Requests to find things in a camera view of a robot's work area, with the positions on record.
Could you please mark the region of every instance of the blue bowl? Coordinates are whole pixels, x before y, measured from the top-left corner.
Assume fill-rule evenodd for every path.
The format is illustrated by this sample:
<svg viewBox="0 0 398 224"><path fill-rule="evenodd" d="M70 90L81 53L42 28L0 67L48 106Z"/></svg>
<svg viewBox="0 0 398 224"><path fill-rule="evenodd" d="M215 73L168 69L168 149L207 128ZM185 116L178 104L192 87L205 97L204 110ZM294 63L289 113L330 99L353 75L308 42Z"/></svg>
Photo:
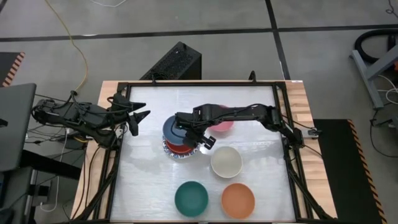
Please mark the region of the blue bowl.
<svg viewBox="0 0 398 224"><path fill-rule="evenodd" d="M186 130L178 129L175 125L175 115L169 117L163 124L163 135L169 143L182 146Z"/></svg>

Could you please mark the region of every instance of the orange bowl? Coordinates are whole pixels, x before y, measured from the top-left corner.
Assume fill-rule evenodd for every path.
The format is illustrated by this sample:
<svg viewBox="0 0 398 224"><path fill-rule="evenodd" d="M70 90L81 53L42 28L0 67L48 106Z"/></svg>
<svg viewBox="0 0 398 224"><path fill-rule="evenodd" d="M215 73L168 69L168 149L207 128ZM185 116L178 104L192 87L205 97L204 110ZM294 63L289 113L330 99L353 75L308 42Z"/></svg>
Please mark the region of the orange bowl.
<svg viewBox="0 0 398 224"><path fill-rule="evenodd" d="M231 218L245 219L255 207L256 199L250 188L244 184L235 183L227 186L221 196L224 212Z"/></svg>

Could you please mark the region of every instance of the black metal frame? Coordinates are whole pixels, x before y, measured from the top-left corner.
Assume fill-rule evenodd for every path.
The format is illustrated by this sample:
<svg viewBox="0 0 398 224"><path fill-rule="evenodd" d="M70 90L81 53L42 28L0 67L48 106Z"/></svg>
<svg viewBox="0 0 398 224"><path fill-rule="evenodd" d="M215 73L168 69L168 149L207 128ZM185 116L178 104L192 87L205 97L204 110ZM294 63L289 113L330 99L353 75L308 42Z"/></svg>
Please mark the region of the black metal frame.
<svg viewBox="0 0 398 224"><path fill-rule="evenodd" d="M274 94L274 100L275 100L275 107L281 111L280 109L280 103L279 103L279 95L278 95L278 90L282 91L282 96L284 100L284 105L286 108L286 116L288 117L288 124L291 127L294 127L293 123L293 118L292 118L292 113L289 107L289 99L287 96L287 89L286 89L286 84L285 82L257 82L255 79L252 82L192 82L190 80L187 80L186 82L147 82L147 83L126 83L126 82L121 82L118 85L118 91L122 91L123 89L126 89L126 96L129 97L131 94L131 88L134 86L271 86L272 91ZM284 146L284 152L285 156L290 160L290 156L288 152L289 149L287 149ZM300 152L298 149L294 150L294 154L297 160L297 168L298 168L298 174L300 176L301 181L303 182L304 186L307 187L305 183L305 176L304 176L304 170L303 170L303 165L301 163L301 157L300 157ZM110 152L107 151L105 154L105 160L103 163L102 171L101 171L101 179L100 179L100 185L103 183L106 173L108 170L109 166L109 158L110 158ZM115 163L119 164L120 161L120 152L116 152L115 155ZM106 215L105 219L110 219L111 217L111 210L112 210L112 205L113 205L113 198L114 198L114 190L116 186L116 178L112 181L111 185L109 186L109 197L108 197L108 203L106 205ZM295 214L295 219L299 220L301 218L300 214L300 207L299 207L299 199L297 197L297 191L295 188L295 184L291 178L289 178L289 186L290 186L290 193L292 194L292 203L293 203L293 208L294 208L294 214ZM307 212L307 217L312 218L312 209L309 206L309 203L307 202L307 199L304 198L305 202L305 209ZM101 202L99 202L94 210L94 219L99 218L99 210L100 210Z"/></svg>

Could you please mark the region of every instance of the table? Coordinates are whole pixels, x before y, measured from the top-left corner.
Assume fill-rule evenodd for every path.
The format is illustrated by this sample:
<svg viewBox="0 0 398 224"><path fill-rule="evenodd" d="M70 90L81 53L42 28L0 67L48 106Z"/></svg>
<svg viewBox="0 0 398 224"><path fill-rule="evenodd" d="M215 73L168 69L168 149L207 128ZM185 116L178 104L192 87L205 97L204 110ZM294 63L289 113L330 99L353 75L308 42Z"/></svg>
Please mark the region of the table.
<svg viewBox="0 0 398 224"><path fill-rule="evenodd" d="M107 102L107 97L113 96L114 93L117 92L118 90L118 85L119 83L150 83L150 81L104 81L101 92L99 94L99 100L98 100L98 105L102 107L109 107L110 104ZM195 83L195 82L228 82L228 83L233 83L233 82L251 82L248 80L189 80L189 81L183 81L183 80L169 80L169 81L159 81L159 82L190 82L190 83ZM257 82L280 82L280 81L257 81ZM302 81L285 81L286 84L286 89L287 89L287 95L289 97L289 103L290 107L286 108L285 105L281 104L282 109L290 109L293 115L293 119L299 123L302 123L307 126L313 126L312 122L312 116L310 112L310 107L308 104L307 96L305 93L304 89L304 84ZM305 139L306 145L314 148L318 152L320 152L319 144L317 140L312 140L312 139ZM93 154L97 148L97 144L95 142L89 142L87 150L86 150L86 164L89 164L90 161L93 159ZM336 217L336 210L335 206L333 204L333 199L331 197L331 192L330 192L330 187L328 184L328 179L326 176L326 170L325 166L323 165L322 159L320 159L316 154L313 152L309 151L308 149L301 149L300 151L301 154L301 160L303 164L303 171L305 175L305 180L307 183L307 187L309 191L312 193L314 198L317 200L317 202L323 207L323 209L331 216ZM114 153L111 153L110 159L109 159L109 164L108 164L108 171L109 168L113 164L113 159L112 157L114 156ZM90 175L90 189L88 191L88 201L92 199L92 197L95 195L97 192L100 178L101 178L101 170L103 167L103 162L105 158L105 151L100 150L97 152L96 157L93 159L92 162L92 168L91 168L91 175ZM82 170L82 172L88 173L88 166L86 166L85 170ZM87 183L88 181L88 175L86 176L85 182ZM85 197L86 197L86 189L85 192L83 193L83 175L80 175L80 180L79 180L79 185L78 189L76 191L76 196L75 196L75 201L73 204L73 210L72 214L76 212L78 209L78 205L80 203L81 196L83 194L83 199L82 205L85 204ZM302 217L308 217L306 209L305 209L305 203L304 199L302 197L302 194L300 193L299 190L297 190L298 194L298 205L300 208L301 216ZM103 199L101 201L101 206L98 212L98 217L99 218L105 218L110 216L109 210L107 211L106 205L108 203L108 195L109 195L109 189L105 192L103 195ZM84 206L80 206L80 208L77 210L77 215L80 214L84 209Z"/></svg>

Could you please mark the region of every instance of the floor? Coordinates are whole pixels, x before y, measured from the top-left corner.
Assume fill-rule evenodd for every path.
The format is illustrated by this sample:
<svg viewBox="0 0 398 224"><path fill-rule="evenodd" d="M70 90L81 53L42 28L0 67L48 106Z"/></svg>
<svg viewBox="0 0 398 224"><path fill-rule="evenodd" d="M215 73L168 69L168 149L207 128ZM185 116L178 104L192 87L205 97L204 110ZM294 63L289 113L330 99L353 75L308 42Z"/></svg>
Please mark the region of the floor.
<svg viewBox="0 0 398 224"><path fill-rule="evenodd" d="M391 2L398 9L397 1ZM66 98L83 78L84 64L62 25L44 0L2 3L0 51L26 53L13 84L34 82L37 93ZM247 79L255 70L259 79L303 80L314 118L354 121L386 218L398 223L398 162L371 145L373 105L348 58L363 32L398 28L398 19L385 12L388 0L127 0L119 7L102 7L89 0L50 3L88 61L81 101L96 103L103 80L139 79L178 41L203 54L203 79ZM383 55L385 46L385 38L364 43L375 56ZM390 86L380 80L380 88ZM388 106L379 118L397 108ZM375 128L373 138L379 150L398 155L395 131ZM52 156L60 153L62 145L45 142L26 148ZM65 160L72 163L80 155L81 151L73 152ZM57 209L45 213L38 208L37 223L65 221L60 204L69 215L76 185L61 179Z"/></svg>

